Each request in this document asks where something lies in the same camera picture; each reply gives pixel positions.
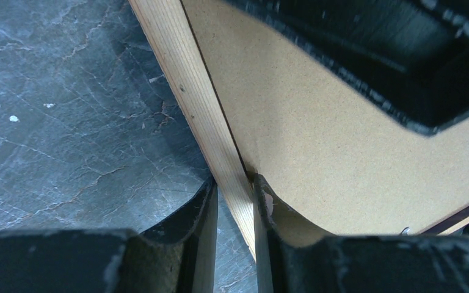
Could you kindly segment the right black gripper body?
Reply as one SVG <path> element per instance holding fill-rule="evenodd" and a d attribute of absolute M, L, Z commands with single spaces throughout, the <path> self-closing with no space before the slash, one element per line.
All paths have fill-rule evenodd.
<path fill-rule="evenodd" d="M 232 1 L 403 127 L 469 118 L 469 1 Z"/>

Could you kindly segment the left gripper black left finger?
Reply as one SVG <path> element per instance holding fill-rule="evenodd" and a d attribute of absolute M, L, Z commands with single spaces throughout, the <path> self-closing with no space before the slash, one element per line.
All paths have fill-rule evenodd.
<path fill-rule="evenodd" d="M 212 292 L 217 184 L 151 228 L 0 231 L 0 292 Z"/>

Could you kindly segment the brown cardboard backing board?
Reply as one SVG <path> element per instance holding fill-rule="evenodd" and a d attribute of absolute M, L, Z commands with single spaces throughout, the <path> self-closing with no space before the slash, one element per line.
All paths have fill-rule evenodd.
<path fill-rule="evenodd" d="M 296 45 L 223 1 L 184 1 L 245 167 L 334 234 L 469 224 L 469 120 L 402 128 Z"/>

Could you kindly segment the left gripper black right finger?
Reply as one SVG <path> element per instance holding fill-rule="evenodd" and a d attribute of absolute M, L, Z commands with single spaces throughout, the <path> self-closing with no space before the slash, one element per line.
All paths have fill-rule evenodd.
<path fill-rule="evenodd" d="M 469 292 L 469 237 L 337 236 L 252 186 L 259 292 Z"/>

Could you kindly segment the wooden picture frame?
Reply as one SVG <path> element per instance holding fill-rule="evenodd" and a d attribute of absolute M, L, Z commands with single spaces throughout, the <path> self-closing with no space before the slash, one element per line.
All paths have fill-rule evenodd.
<path fill-rule="evenodd" d="M 232 1 L 223 2 L 232 6 Z M 253 176 L 259 173 L 248 170 L 244 165 L 183 3 L 184 1 L 131 1 L 130 4 L 155 52 L 156 59 L 191 127 L 206 162 L 224 193 L 225 200 L 243 238 L 249 246 L 251 254 L 256 257 L 252 182 Z M 452 127 L 434 136 L 411 132 L 431 138 Z"/>

